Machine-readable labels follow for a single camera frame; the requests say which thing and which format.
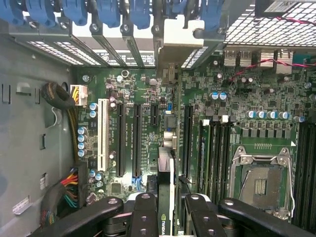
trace capacitor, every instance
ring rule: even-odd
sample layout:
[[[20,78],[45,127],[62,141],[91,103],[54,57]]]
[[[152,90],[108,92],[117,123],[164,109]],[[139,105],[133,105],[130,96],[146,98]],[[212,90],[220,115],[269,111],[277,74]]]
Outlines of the capacitor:
[[[255,112],[250,110],[246,112],[246,116],[250,119],[253,119],[255,117]]]
[[[272,88],[268,88],[268,89],[265,89],[264,91],[263,91],[263,93],[265,94],[265,95],[270,95],[270,94],[272,94],[272,93],[274,93],[274,89],[272,89]]]
[[[111,103],[111,104],[110,104],[110,107],[111,107],[112,110],[117,110],[117,105],[116,105],[116,103]]]
[[[89,172],[89,176],[90,176],[91,178],[94,178],[95,175],[96,175],[96,173],[97,173],[97,171],[96,171],[95,169],[92,169],[92,170],[90,170],[90,172]]]
[[[87,154],[87,150],[83,149],[83,150],[79,150],[78,151],[78,156],[79,157],[84,157]]]
[[[117,152],[116,151],[111,151],[110,155],[109,155],[109,158],[110,159],[114,159],[115,156],[116,156]]]
[[[95,118],[95,117],[97,117],[97,112],[94,110],[90,111],[90,118]]]
[[[267,118],[275,119],[276,117],[277,117],[277,114],[274,111],[267,112]]]
[[[264,119],[265,117],[265,112],[264,111],[258,111],[256,112],[256,117],[259,119]]]
[[[86,127],[80,127],[80,128],[78,128],[77,132],[79,135],[84,135],[87,133],[87,129],[86,129]]]
[[[113,90],[114,86],[113,86],[112,84],[106,84],[106,85],[105,85],[105,88],[106,88],[107,90]]]
[[[123,79],[123,77],[122,77],[121,75],[118,75],[118,76],[117,76],[117,82],[118,82],[118,83],[122,83],[123,80],[124,80],[124,79]]]
[[[98,110],[98,104],[97,103],[91,103],[89,105],[90,110]]]
[[[226,93],[224,93],[224,92],[220,93],[220,94],[219,94],[219,98],[220,98],[221,100],[226,100],[226,98],[227,98]]]
[[[278,117],[280,119],[288,119],[289,114],[288,114],[288,112],[281,112],[281,113],[279,113]]]
[[[246,83],[246,82],[247,82],[247,79],[246,79],[246,78],[240,78],[240,79],[237,80],[237,82],[238,82],[239,84]]]
[[[104,174],[103,173],[100,173],[100,172],[96,173],[95,180],[101,181],[103,178],[104,178]]]
[[[305,89],[309,89],[311,87],[312,87],[312,84],[310,82],[307,82],[307,83],[304,84],[304,88]]]
[[[311,94],[310,95],[310,100],[315,102],[316,101],[316,94]]]
[[[110,102],[111,103],[117,103],[118,101],[116,100],[116,98],[114,98],[113,96],[110,97]]]
[[[218,99],[218,93],[217,92],[213,92],[209,95],[209,97],[211,97],[212,100],[217,100]]]
[[[86,141],[87,140],[87,136],[86,135],[79,135],[78,136],[78,141],[79,142],[84,142],[84,141]]]
[[[102,182],[97,182],[97,183],[95,184],[95,186],[97,186],[97,188],[100,188],[100,187],[103,186],[103,183],[102,183]]]
[[[289,82],[290,81],[290,78],[289,77],[287,77],[287,76],[285,76],[285,77],[283,77],[283,78],[280,78],[280,79],[278,79],[277,80],[277,82],[278,83],[286,83],[286,82]]]
[[[295,122],[305,122],[305,117],[304,116],[294,116],[293,120]]]
[[[86,143],[85,142],[79,142],[78,143],[78,149],[79,150],[83,150],[86,147]]]

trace cable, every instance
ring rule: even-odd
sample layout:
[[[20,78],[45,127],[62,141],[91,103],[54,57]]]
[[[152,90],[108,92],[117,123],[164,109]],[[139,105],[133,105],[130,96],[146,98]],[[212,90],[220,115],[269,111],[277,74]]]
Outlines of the cable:
[[[275,60],[275,59],[273,59],[273,58],[269,58],[269,59],[264,59],[264,60],[260,61],[259,63],[255,63],[255,64],[252,64],[252,65],[246,67],[246,68],[243,69],[242,71],[240,71],[240,72],[234,74],[234,75],[232,76],[232,78],[231,78],[229,81],[234,81],[236,76],[239,76],[239,75],[243,74],[245,71],[247,71],[248,69],[254,68],[254,67],[256,67],[258,64],[265,63],[265,62],[274,62],[274,63],[276,63],[276,64],[282,64],[282,65],[284,65],[284,66],[289,66],[289,67],[302,67],[302,68],[316,67],[316,64],[297,64],[297,63],[289,64],[289,63],[284,63],[284,62],[279,61],[279,60]]]

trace white connector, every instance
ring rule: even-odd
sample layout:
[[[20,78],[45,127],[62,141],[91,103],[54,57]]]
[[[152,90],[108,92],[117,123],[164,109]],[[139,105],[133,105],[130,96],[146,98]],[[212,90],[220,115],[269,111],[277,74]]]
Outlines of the white connector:
[[[76,102],[76,106],[87,106],[88,87],[85,85],[70,85],[70,92]]]

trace sticker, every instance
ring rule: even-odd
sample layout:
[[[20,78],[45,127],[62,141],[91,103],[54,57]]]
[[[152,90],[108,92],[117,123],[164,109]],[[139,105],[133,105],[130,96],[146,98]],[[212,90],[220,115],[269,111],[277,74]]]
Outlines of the sticker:
[[[296,2],[275,1],[265,10],[265,12],[287,12],[295,4]]]

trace white label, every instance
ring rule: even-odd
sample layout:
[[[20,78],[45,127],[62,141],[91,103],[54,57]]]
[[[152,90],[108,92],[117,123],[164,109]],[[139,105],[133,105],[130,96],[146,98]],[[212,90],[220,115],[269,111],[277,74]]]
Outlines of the white label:
[[[30,205],[30,196],[28,195],[25,199],[20,201],[12,208],[12,212],[16,215],[22,214]]]
[[[287,12],[295,4],[296,2],[275,1],[265,10],[265,12]]]

